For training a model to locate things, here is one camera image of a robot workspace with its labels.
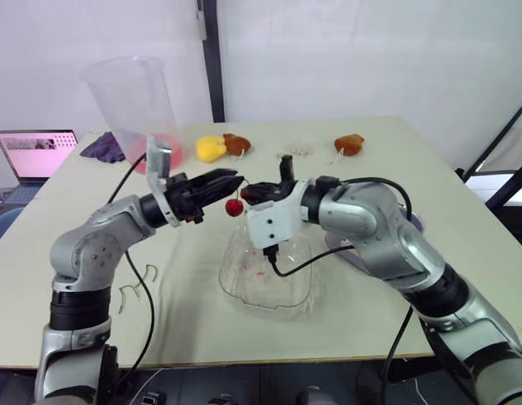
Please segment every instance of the red cherry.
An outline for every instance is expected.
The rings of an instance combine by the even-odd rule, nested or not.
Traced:
[[[225,203],[225,211],[231,217],[238,217],[244,212],[244,204],[238,198],[233,198]]]

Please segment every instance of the plastic cup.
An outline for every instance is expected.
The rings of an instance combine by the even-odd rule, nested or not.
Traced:
[[[166,139],[173,149],[171,169],[184,159],[170,106],[163,63],[153,57],[121,57],[88,66],[81,73],[126,159],[146,151],[146,136]],[[137,171],[144,173],[142,162]]]

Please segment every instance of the purple object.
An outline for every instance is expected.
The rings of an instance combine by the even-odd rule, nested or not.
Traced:
[[[400,210],[403,215],[406,215],[406,210],[404,208],[400,208]],[[415,213],[412,213],[411,222],[417,230],[423,232],[423,222]],[[325,242],[329,249],[333,249],[339,246],[351,245],[349,240],[344,235],[340,235],[336,232],[326,232]],[[365,263],[355,249],[339,251],[337,255],[351,263],[355,268],[362,270],[366,274],[369,274],[368,268],[365,266]]]
[[[86,147],[81,156],[96,158],[102,162],[122,162],[126,157],[112,132],[106,132]]]

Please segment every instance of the tabletop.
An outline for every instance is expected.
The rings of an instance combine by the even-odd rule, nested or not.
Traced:
[[[225,156],[212,164],[194,157],[191,145],[204,135],[233,132],[253,149],[243,158]],[[359,133],[363,152],[331,164],[335,138]],[[191,178],[216,167],[235,168],[250,182],[277,181],[277,155],[295,156],[297,178],[320,175],[383,176],[408,191],[424,234],[457,272],[464,275],[514,326],[522,342],[522,247],[489,213],[452,170],[398,117],[340,121],[206,124],[184,127],[186,160],[179,167]],[[49,250],[63,232],[81,225],[105,203],[128,163],[104,164],[78,153],[95,139],[85,136],[0,241],[0,367],[36,367],[41,330],[48,322],[53,270]],[[133,173],[120,196],[148,193]],[[373,359],[386,356],[408,304],[388,286],[332,255],[316,264],[320,295],[306,316],[282,321],[254,316],[231,305],[218,283],[228,239],[243,217],[232,219],[218,202],[205,209],[202,224],[163,227],[131,249],[133,261],[159,270],[148,282],[156,303],[156,329],[143,361],[146,366],[238,364],[248,362]],[[326,249],[324,232],[307,230],[313,253]],[[135,284],[122,260],[112,287],[110,344],[121,365],[138,356],[149,325],[148,300],[126,294],[119,314],[119,288]],[[397,355],[430,355],[417,318]]]

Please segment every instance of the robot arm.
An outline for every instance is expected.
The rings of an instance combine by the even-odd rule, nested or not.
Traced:
[[[521,345],[514,329],[403,218],[392,191],[380,183],[348,185],[333,177],[295,181],[290,165],[290,157],[284,158],[279,185],[242,191],[255,204],[248,212],[250,238],[272,265],[277,243],[310,224],[344,235],[369,273],[410,302],[433,350],[447,348],[469,371],[481,404],[522,403]]]
[[[148,147],[153,194],[104,206],[51,248],[51,319],[43,332],[36,401],[108,402],[118,373],[116,348],[105,344],[110,286],[122,255],[164,224],[202,222],[202,208],[232,194],[243,181],[235,170],[221,169],[191,180],[183,173],[165,178],[168,160],[161,150]]]

